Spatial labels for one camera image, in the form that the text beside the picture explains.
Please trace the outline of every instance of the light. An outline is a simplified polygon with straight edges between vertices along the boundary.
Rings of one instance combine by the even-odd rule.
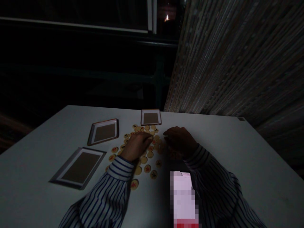
[[[165,18],[165,22],[166,21],[169,21],[170,19],[169,19],[169,16],[167,15],[167,17]]]

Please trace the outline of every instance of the fabric curtain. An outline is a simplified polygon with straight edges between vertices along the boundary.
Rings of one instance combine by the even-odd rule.
[[[303,50],[303,1],[188,1],[164,110],[244,117],[300,174]]]

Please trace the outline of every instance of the shirt cuff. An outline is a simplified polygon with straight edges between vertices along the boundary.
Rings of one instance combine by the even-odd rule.
[[[120,156],[117,156],[109,166],[107,173],[121,181],[128,181],[131,178],[134,164],[128,162]]]
[[[211,157],[211,154],[204,147],[198,144],[198,147],[193,155],[190,158],[184,160],[184,162],[189,169],[195,170],[207,165]]]

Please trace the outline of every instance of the white table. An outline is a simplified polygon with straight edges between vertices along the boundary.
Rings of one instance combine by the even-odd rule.
[[[70,205],[94,186],[107,154],[83,191],[48,183],[78,147],[86,147],[91,124],[119,119],[118,139],[92,146],[110,152],[123,144],[124,133],[140,123],[140,110],[67,106],[0,156],[2,227],[57,227]],[[185,126],[206,149],[240,180],[243,195],[269,227],[303,227],[304,181],[246,121],[236,117],[162,112],[159,135]],[[155,153],[151,161],[161,155]],[[142,172],[132,191],[123,227],[168,227],[165,169],[156,180]]]

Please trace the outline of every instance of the striped sleeve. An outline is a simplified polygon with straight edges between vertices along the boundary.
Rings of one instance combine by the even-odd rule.
[[[205,148],[198,144],[184,162],[193,173],[196,193],[202,199],[204,226],[266,227],[243,198],[237,177]]]
[[[120,227],[134,165],[118,156],[94,188],[72,205],[59,227]]]

